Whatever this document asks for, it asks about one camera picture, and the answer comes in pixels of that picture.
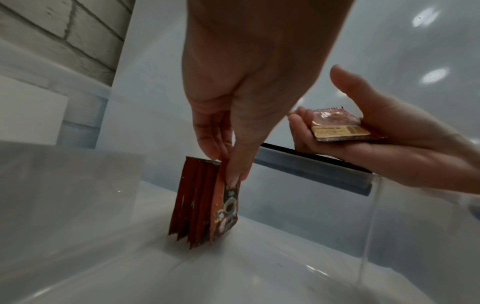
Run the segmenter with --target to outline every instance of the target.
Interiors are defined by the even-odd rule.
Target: fingernail
[[[226,184],[227,184],[229,187],[235,187],[235,186],[237,185],[237,183],[239,182],[239,178],[240,178],[240,176],[239,176],[239,175],[236,175],[236,176],[230,178],[230,179],[227,181]]]

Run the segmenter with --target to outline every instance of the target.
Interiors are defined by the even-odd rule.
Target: stack of packets
[[[169,235],[187,237],[190,249],[213,243],[238,221],[240,183],[225,184],[226,162],[187,157],[170,221]]]
[[[362,124],[360,118],[344,108],[313,111],[311,131],[318,141],[375,140],[385,136]]]

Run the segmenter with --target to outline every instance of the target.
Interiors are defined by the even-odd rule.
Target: snack wrapper
[[[240,183],[225,184],[226,162],[187,157],[168,234],[187,237],[190,249],[213,243],[238,221]]]
[[[316,140],[376,140],[385,138],[375,130],[362,124],[360,118],[344,108],[329,108],[313,111],[311,131]]]

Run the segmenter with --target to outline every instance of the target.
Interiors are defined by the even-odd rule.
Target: yellow label
[[[359,126],[314,126],[311,130],[317,138],[370,135],[369,131]]]

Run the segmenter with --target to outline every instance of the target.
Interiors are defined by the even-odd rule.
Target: barcode
[[[365,130],[362,129],[361,127],[347,127],[348,131],[350,131],[350,134],[363,134],[365,133]]]

